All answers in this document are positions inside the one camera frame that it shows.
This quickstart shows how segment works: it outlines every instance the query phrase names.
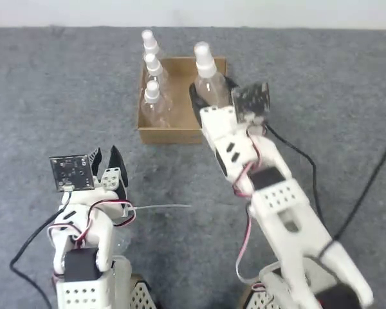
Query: plastic bottle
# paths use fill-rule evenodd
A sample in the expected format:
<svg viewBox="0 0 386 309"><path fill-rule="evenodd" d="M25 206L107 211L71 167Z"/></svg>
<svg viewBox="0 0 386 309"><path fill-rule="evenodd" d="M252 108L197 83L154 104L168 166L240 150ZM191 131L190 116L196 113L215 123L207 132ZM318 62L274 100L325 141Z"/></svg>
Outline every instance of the plastic bottle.
<svg viewBox="0 0 386 309"><path fill-rule="evenodd" d="M158 59L163 58L163 51L160 49L159 44L154 38L154 35L151 30L149 29L144 30L142 32L142 39L143 39L143 46L144 46L143 57L146 56L148 53L152 53Z"/></svg>
<svg viewBox="0 0 386 309"><path fill-rule="evenodd" d="M155 80L147 83L140 109L150 126L170 127L172 104L160 94L159 84Z"/></svg>
<svg viewBox="0 0 386 309"><path fill-rule="evenodd" d="M146 84L151 80L155 80L159 83L160 91L162 94L167 92L167 81L169 80L169 74L161 65L159 59L157 59L154 54L148 53L144 57L144 61L146 62L147 68Z"/></svg>
<svg viewBox="0 0 386 309"><path fill-rule="evenodd" d="M208 104L219 108L231 105L226 79L217 71L209 45L206 42L197 43L194 53L199 73L194 81L198 95Z"/></svg>

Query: white spray cap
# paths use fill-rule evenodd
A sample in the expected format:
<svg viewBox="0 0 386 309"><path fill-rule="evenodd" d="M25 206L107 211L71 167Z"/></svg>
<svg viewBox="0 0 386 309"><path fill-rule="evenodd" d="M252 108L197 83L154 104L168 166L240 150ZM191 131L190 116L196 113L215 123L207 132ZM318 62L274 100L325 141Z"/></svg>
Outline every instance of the white spray cap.
<svg viewBox="0 0 386 309"><path fill-rule="evenodd" d="M159 83L155 80L151 80L146 85L144 91L144 99L147 103L157 103L160 97Z"/></svg>
<svg viewBox="0 0 386 309"><path fill-rule="evenodd" d="M147 71L149 71L150 75L158 76L163 72L163 66L161 66L155 54L148 53L144 56L144 61L146 62Z"/></svg>
<svg viewBox="0 0 386 309"><path fill-rule="evenodd" d="M212 77L217 72L217 68L208 43L198 42L194 47L194 54L200 77L204 79Z"/></svg>
<svg viewBox="0 0 386 309"><path fill-rule="evenodd" d="M151 30L144 30L142 32L142 39L145 53L153 53L156 55L159 52L159 45Z"/></svg>

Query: brown cardboard box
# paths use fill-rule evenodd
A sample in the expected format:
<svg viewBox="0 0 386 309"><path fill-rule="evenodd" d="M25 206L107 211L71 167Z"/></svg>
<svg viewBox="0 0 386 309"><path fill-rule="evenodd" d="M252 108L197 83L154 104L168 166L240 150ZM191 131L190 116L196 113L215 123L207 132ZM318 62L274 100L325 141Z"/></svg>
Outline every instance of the brown cardboard box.
<svg viewBox="0 0 386 309"><path fill-rule="evenodd" d="M226 75L227 65L225 57L214 58L217 70ZM147 70L143 64L140 79L140 95L138 98L137 128L140 138L145 144L199 144L202 135L199 124L194 116L188 87L198 75L195 57L166 58L161 61L169 73L170 96L174 104L174 115L170 122L173 127L149 127L140 112L140 103L146 87L145 76Z"/></svg>

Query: cable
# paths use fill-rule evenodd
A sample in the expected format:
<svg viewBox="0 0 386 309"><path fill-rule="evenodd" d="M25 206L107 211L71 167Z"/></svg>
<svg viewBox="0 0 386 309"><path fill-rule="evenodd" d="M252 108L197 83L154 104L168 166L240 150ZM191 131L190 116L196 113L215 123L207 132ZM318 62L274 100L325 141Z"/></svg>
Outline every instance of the cable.
<svg viewBox="0 0 386 309"><path fill-rule="evenodd" d="M308 155L306 154L305 152L301 151L299 148L297 148L296 146L294 146L292 143L290 143L289 141L285 140L283 137L281 137L269 124L265 124L265 126L267 127L267 129L278 139L280 140L283 144L285 144L286 146L292 148L294 151L296 151L298 154L300 154L301 156L303 156L304 158L306 158L307 161L309 161L309 163L311 164L311 167L312 167L312 170L313 170L313 176L312 176L312 179L313 179L313 197L315 199L315 205L316 205L316 210L317 210L317 216L319 218L319 220L322 222L323 226L326 228L326 224L324 222L324 217L323 217L323 212L322 212L322 208L320 206L320 202L319 202L319 195L318 195L318 192L317 192L317 168L316 168L316 164L315 162L313 161L313 159Z"/></svg>
<svg viewBox="0 0 386 309"><path fill-rule="evenodd" d="M136 219L136 211L134 209L132 209L132 211L133 211L133 215L130 218L127 218L126 220L124 220L121 223L114 224L114 226L115 227L124 227L125 225L132 223Z"/></svg>
<svg viewBox="0 0 386 309"><path fill-rule="evenodd" d="M92 204L92 206L90 206L90 208L89 208L89 211L87 212L87 227L83 231L83 233L76 239L76 243L78 245L80 245L80 243L83 241L83 239L86 238L86 236L89 232L89 229L91 226L91 218L90 218L91 212L93 211L93 209L97 205L100 205L100 204L126 204L126 205L130 205L130 207L133 207L133 204L129 200L100 200L100 201L97 201L96 203Z"/></svg>
<svg viewBox="0 0 386 309"><path fill-rule="evenodd" d="M360 205L362 204L363 200L365 199L367 193L369 192L369 189L371 188L372 184L374 183L376 177L378 176L378 174L379 174L381 168L383 167L383 165L385 164L385 162L386 162L386 148L385 148L381 158L379 159L378 164L373 169L373 172L372 172L369 180L367 181L366 186L362 191L362 194L360 195L360 197L356 201L352 211L349 213L346 220L344 221L342 226L339 228L339 231L335 234L333 239L331 241L329 241L329 243L327 243L327 245L322 249L322 251L320 251L320 254L318 255L319 259L321 259L323 257L323 255L326 253L326 251L331 247L331 245L333 243L335 243L336 241L338 241L342 237L346 228L349 226L350 222L352 222L354 215L358 212Z"/></svg>
<svg viewBox="0 0 386 309"><path fill-rule="evenodd" d="M165 208L165 207L191 207L191 205L187 204L162 204L162 205L149 205L149 206L136 206L136 207L129 207L128 210L138 210L138 209L151 209L151 208Z"/></svg>
<svg viewBox="0 0 386 309"><path fill-rule="evenodd" d="M51 235L51 230L56 228L56 227L60 227L60 228L66 227L66 228L73 229L75 232L78 233L78 236L81 235L81 233L82 233L82 231L78 227L76 227L75 225L70 224L70 223L55 223L55 224L50 225L47 228L47 237L49 238L50 243L53 246L53 248L55 247L55 245L53 242L53 236Z"/></svg>
<svg viewBox="0 0 386 309"><path fill-rule="evenodd" d="M252 231L252 219L250 218L250 215L249 215L249 206L250 206L250 204L246 205L246 215L247 215L246 231L244 233L244 239L243 239L242 247L240 248L239 255L237 256L236 263L235 263L236 275L239 278L239 280L242 281L246 285L252 285L253 283L255 283L256 281L259 280L259 277L257 277L257 276L254 278L251 278L251 279L246 279L246 278L242 277L241 274L239 273L239 265L240 265L240 262L243 258L244 253L246 252L247 244L248 244L249 238L250 238L250 233Z"/></svg>
<svg viewBox="0 0 386 309"><path fill-rule="evenodd" d="M250 139L250 141L252 142L252 146L253 148L255 149L255 152L256 152L256 155L257 155L257 163L255 162L248 162L244 167L243 167L243 170L240 172L239 176L236 178L236 180L234 181L234 183L232 184L232 188L233 188L233 192L236 196L240 196L241 198L250 198L252 195L251 194L245 194L243 192L241 192L241 190L239 188L237 188L237 184L239 183L240 179L246 175L248 173L248 171L250 169L254 169L254 168L259 168L260 166L262 166L262 155L259 151L259 149L257 148L252 136L249 134L249 129L251 127L253 127L254 125L253 124L250 124L247 129L246 129L246 136ZM263 128L263 132L262 132L262 135L265 135L266 134L266 130L264 127Z"/></svg>
<svg viewBox="0 0 386 309"><path fill-rule="evenodd" d="M14 267L14 265L21 258L21 256L23 255L24 251L26 251L28 245L36 238L36 236L39 235L39 233L46 226L48 226L51 222L53 222L55 220L55 218L57 218L57 216L59 214L61 214L66 209L67 205L70 202L70 199L71 199L71 191L69 192L69 197L68 197L66 203L64 204L64 206L59 211L57 211L54 215L52 215L50 218L48 218L40 227L38 227L33 232L33 234L26 240L26 242L24 242L23 246L21 246L20 250L13 257L13 259L10 261L10 264L9 264L10 270L12 272L14 272L16 275L18 275L20 278L24 279L25 281L29 282L29 284L31 284L38 291L38 293L40 293L41 297L43 298L44 302L46 303L47 308L49 308L49 309L51 309L52 307L51 307L51 303L50 303L46 293L44 293L42 288L39 287L38 284L36 282L34 282L34 280L30 279L30 277L28 277L26 274L24 274L20 270L16 269Z"/></svg>

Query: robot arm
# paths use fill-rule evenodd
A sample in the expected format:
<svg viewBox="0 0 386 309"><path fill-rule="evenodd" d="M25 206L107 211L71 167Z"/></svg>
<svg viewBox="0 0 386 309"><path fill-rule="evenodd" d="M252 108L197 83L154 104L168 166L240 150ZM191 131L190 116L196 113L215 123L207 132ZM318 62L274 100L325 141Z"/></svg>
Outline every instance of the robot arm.
<svg viewBox="0 0 386 309"><path fill-rule="evenodd" d="M87 156L51 160L56 184L77 188L70 198L64 194L62 204L68 198L69 203L48 231L55 247L59 308L128 309L131 264L123 256L113 256L113 221L127 217L128 204L120 153L112 148L109 168L100 181L92 175Z"/></svg>
<svg viewBox="0 0 386 309"><path fill-rule="evenodd" d="M306 282L305 257L317 257L331 236L275 144L250 133L251 121L238 123L236 111L233 106L201 108L203 135L226 179L250 200L250 214L279 260L293 308L319 309L321 305ZM341 244L335 243L321 261L354 290L362 307L372 304L370 286Z"/></svg>

